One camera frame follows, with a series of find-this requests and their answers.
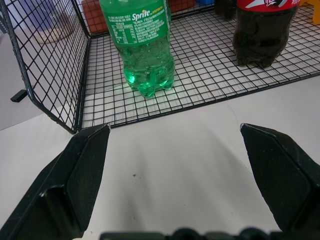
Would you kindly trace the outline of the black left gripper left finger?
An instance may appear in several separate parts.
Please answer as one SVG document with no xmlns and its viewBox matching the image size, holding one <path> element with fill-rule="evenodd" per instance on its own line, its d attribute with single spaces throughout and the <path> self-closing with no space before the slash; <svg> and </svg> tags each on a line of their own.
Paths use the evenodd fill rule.
<svg viewBox="0 0 320 240">
<path fill-rule="evenodd" d="M 74 240 L 88 229 L 105 165 L 110 126 L 75 134 L 35 178 L 0 230 L 2 240 Z"/>
</svg>

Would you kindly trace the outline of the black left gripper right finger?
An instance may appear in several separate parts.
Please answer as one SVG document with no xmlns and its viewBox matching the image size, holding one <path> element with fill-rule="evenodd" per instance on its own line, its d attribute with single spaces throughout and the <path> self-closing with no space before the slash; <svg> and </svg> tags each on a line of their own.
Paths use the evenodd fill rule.
<svg viewBox="0 0 320 240">
<path fill-rule="evenodd" d="M 240 126 L 257 187 L 282 231 L 320 229 L 320 166 L 287 134 Z"/>
</svg>

